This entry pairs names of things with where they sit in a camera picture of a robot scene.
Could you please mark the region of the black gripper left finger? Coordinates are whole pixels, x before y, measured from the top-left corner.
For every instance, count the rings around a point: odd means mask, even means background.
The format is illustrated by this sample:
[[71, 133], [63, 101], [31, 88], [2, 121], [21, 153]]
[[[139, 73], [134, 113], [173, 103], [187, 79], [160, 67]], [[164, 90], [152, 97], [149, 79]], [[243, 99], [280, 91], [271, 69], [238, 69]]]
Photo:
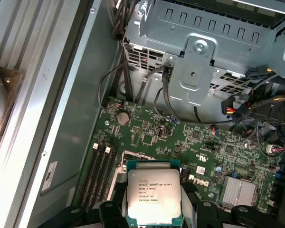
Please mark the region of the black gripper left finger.
[[44, 223], [43, 228], [127, 228], [124, 215], [126, 182], [117, 183], [112, 201], [95, 204], [90, 212], [84, 208], [69, 206]]

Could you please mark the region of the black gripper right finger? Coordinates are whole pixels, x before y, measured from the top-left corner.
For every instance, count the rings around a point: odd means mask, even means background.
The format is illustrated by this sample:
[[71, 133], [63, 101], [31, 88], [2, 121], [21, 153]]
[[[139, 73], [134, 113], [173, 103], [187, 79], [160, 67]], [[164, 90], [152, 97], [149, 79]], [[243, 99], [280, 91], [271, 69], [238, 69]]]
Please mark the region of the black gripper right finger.
[[234, 206], [230, 212], [215, 203], [202, 201], [192, 183], [181, 184], [181, 211], [189, 228], [278, 228], [279, 222], [246, 205]]

